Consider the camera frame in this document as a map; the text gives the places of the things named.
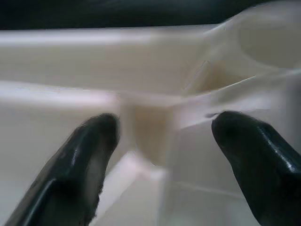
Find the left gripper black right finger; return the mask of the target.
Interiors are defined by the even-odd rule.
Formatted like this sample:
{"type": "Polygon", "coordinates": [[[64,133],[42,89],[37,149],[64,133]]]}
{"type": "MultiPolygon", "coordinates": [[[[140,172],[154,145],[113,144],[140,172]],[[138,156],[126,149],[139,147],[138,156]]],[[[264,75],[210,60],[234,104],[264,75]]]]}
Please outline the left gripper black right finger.
{"type": "Polygon", "coordinates": [[[300,154],[270,124],[240,112],[222,112],[211,129],[258,223],[299,226],[300,154]]]}

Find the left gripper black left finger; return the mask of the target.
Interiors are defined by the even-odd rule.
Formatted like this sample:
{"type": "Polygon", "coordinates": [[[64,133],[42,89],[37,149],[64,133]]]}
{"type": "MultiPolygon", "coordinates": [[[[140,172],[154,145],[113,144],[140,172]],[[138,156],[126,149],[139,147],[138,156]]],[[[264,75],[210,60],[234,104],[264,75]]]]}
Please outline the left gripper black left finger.
{"type": "Polygon", "coordinates": [[[118,143],[117,115],[102,113],[83,122],[47,161],[6,225],[89,225],[118,143]]]}

